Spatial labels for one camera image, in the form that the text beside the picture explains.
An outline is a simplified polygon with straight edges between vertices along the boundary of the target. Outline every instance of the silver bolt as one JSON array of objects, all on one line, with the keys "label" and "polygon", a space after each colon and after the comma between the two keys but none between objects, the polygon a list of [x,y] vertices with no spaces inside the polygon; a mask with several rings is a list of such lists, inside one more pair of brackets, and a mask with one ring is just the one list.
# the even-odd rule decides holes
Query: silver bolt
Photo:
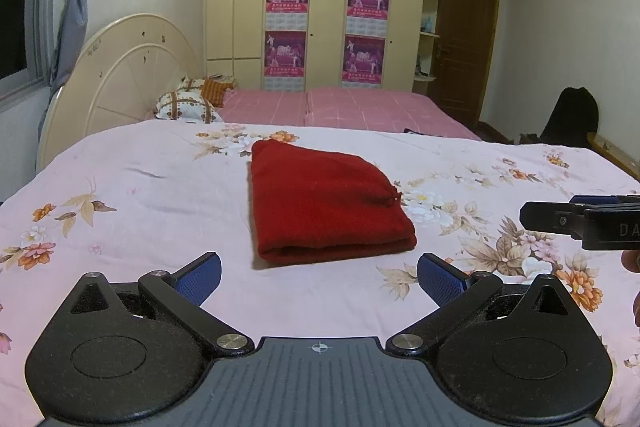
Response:
[{"label": "silver bolt", "polygon": [[420,347],[422,345],[422,339],[418,335],[413,335],[412,333],[400,333],[393,337],[391,343],[398,349],[410,351]]},{"label": "silver bolt", "polygon": [[218,337],[216,343],[222,349],[241,349],[249,343],[249,340],[246,336],[240,335],[239,333],[227,333],[226,335],[222,335]]}]

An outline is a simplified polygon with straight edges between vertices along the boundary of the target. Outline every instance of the pink mattress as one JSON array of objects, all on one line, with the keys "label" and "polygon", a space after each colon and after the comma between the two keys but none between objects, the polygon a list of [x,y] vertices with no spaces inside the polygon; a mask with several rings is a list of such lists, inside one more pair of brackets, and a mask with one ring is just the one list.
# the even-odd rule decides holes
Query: pink mattress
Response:
[{"label": "pink mattress", "polygon": [[306,94],[262,90],[228,89],[225,107],[218,110],[226,123],[264,125],[305,124]]},{"label": "pink mattress", "polygon": [[429,136],[480,140],[426,96],[384,89],[313,89],[306,94],[305,126],[382,132],[408,128]]}]

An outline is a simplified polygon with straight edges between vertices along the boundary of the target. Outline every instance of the headboard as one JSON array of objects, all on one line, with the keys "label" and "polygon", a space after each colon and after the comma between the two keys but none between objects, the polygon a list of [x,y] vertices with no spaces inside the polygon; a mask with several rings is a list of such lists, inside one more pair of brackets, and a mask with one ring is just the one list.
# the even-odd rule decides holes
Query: headboard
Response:
[{"label": "headboard", "polygon": [[202,75],[187,39],[152,14],[124,17],[85,44],[68,83],[49,105],[37,171],[85,136],[144,120],[181,78]]}]

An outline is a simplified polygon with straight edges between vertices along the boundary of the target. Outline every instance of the red fabric fold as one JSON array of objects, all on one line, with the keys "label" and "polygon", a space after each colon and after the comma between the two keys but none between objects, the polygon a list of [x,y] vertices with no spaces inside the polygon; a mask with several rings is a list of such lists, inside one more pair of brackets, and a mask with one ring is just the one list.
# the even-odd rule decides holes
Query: red fabric fold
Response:
[{"label": "red fabric fold", "polygon": [[413,250],[414,224],[386,176],[359,156],[276,140],[252,147],[258,255],[320,263]]}]

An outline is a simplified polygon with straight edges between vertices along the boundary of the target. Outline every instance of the floral bedsheet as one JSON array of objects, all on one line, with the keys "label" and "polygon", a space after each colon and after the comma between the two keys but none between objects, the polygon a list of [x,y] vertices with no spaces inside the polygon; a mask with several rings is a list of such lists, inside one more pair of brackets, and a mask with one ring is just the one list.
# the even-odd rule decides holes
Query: floral bedsheet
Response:
[{"label": "floral bedsheet", "polygon": [[[414,251],[270,267],[255,255],[248,166],[256,140],[356,154],[402,192]],[[0,207],[0,427],[42,418],[24,362],[63,298],[88,271],[111,282],[174,271],[206,251],[223,265],[203,308],[261,336],[378,336],[382,343],[436,306],[417,285],[432,251],[464,271],[527,283],[555,273],[614,362],[598,418],[640,425],[640,276],[620,252],[587,252],[569,237],[524,230],[529,200],[636,193],[640,184],[586,150],[313,127],[143,122],[90,136]]]}]

